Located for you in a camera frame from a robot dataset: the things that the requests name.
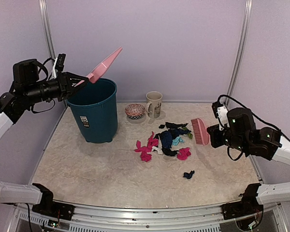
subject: sticker label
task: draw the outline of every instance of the sticker label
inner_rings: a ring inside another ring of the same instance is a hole
[[[80,116],[81,120],[82,120],[82,123],[84,125],[84,127],[89,127],[89,123],[88,123],[88,119],[86,116]]]

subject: bowl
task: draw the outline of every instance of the bowl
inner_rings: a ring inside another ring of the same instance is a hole
[[[144,115],[145,107],[141,104],[130,104],[125,108],[125,112],[130,119],[140,119]]]

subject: pile of cloth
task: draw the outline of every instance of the pile of cloth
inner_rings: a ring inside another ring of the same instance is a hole
[[[175,124],[166,122],[165,125],[160,125],[159,128],[167,128],[161,133],[158,133],[154,137],[154,132],[149,137],[147,146],[141,146],[141,142],[136,142],[137,149],[135,152],[141,152],[141,160],[148,162],[151,160],[152,155],[149,152],[157,151],[158,154],[164,154],[166,156],[177,156],[180,160],[186,160],[188,156],[191,155],[190,148],[181,148],[179,150],[171,150],[172,146],[177,146],[179,143],[183,143],[184,140],[180,135],[187,135],[188,138],[192,139],[191,131],[187,129],[188,123],[185,124]],[[162,148],[158,147],[159,139],[161,141]]]

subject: trash bin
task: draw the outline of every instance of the trash bin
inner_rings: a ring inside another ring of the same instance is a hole
[[[112,141],[118,128],[116,92],[115,82],[100,78],[68,99],[78,128],[87,142]]]

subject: table surface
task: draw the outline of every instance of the table surface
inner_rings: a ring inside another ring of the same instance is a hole
[[[136,141],[143,145],[151,132],[159,133],[165,122],[185,123],[200,117],[207,126],[217,124],[210,104],[163,103],[157,119],[129,119],[118,103],[118,131],[111,143],[87,143],[68,108],[61,119],[33,177],[54,193],[55,200],[117,208],[177,208],[239,200],[248,184],[258,183],[249,159],[234,162],[226,147],[184,143],[172,150],[190,147],[192,155],[181,161],[152,152],[143,162]],[[192,179],[184,172],[195,171]]]

